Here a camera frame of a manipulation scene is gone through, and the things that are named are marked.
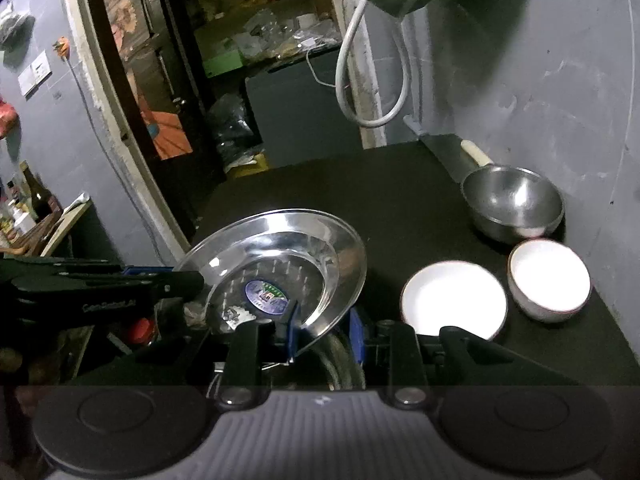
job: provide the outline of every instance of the red cap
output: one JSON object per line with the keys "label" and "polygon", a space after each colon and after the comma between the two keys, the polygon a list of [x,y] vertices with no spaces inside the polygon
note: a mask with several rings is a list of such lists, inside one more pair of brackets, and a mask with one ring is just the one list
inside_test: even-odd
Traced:
{"label": "red cap", "polygon": [[129,333],[127,334],[129,342],[136,345],[148,343],[154,336],[155,328],[154,322],[146,317],[137,320],[129,328]]}

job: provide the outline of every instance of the knife blade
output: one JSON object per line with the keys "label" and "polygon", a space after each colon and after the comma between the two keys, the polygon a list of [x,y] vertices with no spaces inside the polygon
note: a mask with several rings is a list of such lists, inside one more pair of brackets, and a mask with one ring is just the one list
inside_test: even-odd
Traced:
{"label": "knife blade", "polygon": [[436,156],[454,182],[459,184],[469,173],[478,168],[475,162],[460,148],[462,140],[456,134],[429,134],[410,115],[405,115],[402,120]]}

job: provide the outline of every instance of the stainless steel bowl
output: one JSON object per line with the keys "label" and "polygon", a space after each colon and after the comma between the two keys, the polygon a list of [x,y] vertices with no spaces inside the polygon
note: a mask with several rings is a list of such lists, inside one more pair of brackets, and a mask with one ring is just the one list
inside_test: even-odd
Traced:
{"label": "stainless steel bowl", "polygon": [[507,244],[553,233],[564,216],[562,195],[533,171],[487,164],[461,184],[475,226]]}
{"label": "stainless steel bowl", "polygon": [[203,275],[196,301],[208,309],[212,329],[230,332],[242,320],[277,316],[280,305],[295,298],[303,329],[315,340],[356,301],[367,261],[362,240],[343,220],[321,211],[283,209],[220,229],[175,270]]}

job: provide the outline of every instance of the wall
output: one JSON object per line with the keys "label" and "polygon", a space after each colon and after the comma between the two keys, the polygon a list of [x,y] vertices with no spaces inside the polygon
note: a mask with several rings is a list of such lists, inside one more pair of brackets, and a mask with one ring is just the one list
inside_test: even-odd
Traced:
{"label": "wall", "polygon": [[[19,127],[0,140],[2,181],[6,183],[20,161],[27,160],[63,206],[82,191],[92,197],[94,208],[74,228],[77,254],[118,258],[126,264],[160,264],[139,213],[92,131],[89,117],[103,145],[108,146],[104,142],[104,120],[92,104],[74,45],[70,59],[73,71],[52,49],[58,37],[72,39],[63,0],[13,1],[15,10],[28,10],[34,20],[25,30],[23,41],[0,54],[0,92],[20,115]],[[17,77],[43,50],[52,74],[25,99],[20,95]],[[162,259],[172,263],[174,259],[158,234],[155,238]]]}
{"label": "wall", "polygon": [[[390,25],[378,21],[367,16],[378,81],[397,96]],[[566,241],[638,354],[640,0],[434,0],[407,22],[422,124],[562,190]],[[388,142],[411,139],[397,123]]]}

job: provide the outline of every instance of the blue oval sticker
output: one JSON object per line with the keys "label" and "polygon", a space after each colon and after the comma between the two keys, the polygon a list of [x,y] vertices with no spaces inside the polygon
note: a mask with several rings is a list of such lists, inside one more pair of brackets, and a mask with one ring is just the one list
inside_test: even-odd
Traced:
{"label": "blue oval sticker", "polygon": [[279,316],[284,312],[289,300],[277,286],[263,280],[251,280],[244,286],[249,302],[259,310]]}

